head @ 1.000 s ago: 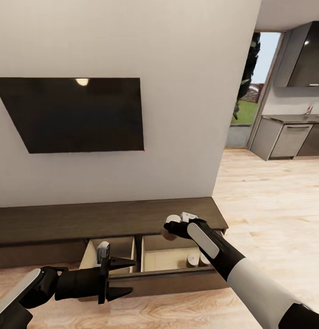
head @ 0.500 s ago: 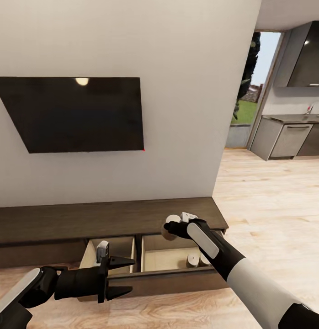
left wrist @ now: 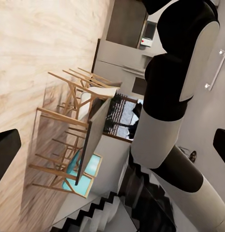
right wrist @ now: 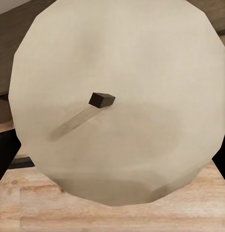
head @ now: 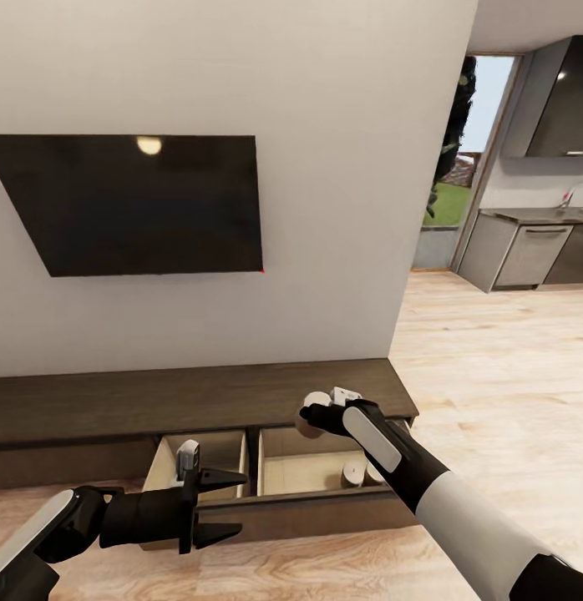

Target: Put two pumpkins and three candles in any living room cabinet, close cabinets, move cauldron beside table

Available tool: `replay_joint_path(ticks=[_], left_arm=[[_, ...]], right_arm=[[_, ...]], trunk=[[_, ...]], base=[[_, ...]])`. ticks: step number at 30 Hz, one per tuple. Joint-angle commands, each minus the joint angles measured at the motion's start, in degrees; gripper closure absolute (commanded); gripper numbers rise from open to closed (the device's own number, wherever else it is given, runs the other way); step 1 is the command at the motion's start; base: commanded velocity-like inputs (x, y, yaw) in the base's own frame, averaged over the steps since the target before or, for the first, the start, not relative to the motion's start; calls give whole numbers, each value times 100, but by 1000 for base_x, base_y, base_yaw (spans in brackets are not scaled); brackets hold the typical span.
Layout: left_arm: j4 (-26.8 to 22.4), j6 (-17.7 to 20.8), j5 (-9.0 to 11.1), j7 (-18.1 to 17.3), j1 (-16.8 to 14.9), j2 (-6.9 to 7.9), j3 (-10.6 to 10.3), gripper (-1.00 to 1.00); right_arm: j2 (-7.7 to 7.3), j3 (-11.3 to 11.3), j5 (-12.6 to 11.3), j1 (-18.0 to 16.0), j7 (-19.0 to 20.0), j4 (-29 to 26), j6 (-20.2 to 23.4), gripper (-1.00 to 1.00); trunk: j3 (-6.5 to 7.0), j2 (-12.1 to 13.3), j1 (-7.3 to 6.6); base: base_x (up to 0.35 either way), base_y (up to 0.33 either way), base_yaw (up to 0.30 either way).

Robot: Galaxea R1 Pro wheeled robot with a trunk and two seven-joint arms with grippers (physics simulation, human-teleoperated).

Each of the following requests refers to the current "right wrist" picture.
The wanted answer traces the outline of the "pillar candle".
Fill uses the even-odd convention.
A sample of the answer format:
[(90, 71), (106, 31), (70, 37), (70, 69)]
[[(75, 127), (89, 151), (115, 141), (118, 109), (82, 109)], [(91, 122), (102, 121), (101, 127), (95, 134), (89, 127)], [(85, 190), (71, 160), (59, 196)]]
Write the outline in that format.
[(152, 203), (225, 136), (225, 46), (186, 0), (57, 0), (14, 55), (9, 103), (34, 166), (70, 195)]

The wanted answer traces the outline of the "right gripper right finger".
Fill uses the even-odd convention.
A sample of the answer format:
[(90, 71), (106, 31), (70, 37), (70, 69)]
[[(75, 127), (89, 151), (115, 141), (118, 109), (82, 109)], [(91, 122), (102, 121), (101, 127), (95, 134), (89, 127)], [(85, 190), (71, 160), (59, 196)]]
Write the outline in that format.
[(221, 175), (225, 179), (225, 136), (224, 136), (222, 147), (212, 158), (212, 161), (215, 163), (216, 167), (218, 168)]

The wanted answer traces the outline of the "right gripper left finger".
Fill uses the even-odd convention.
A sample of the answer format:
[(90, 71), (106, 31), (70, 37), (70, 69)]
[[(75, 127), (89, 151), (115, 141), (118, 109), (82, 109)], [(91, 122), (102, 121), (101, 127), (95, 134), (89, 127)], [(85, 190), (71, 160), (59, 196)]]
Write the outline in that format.
[(0, 181), (21, 148), (15, 129), (0, 133)]

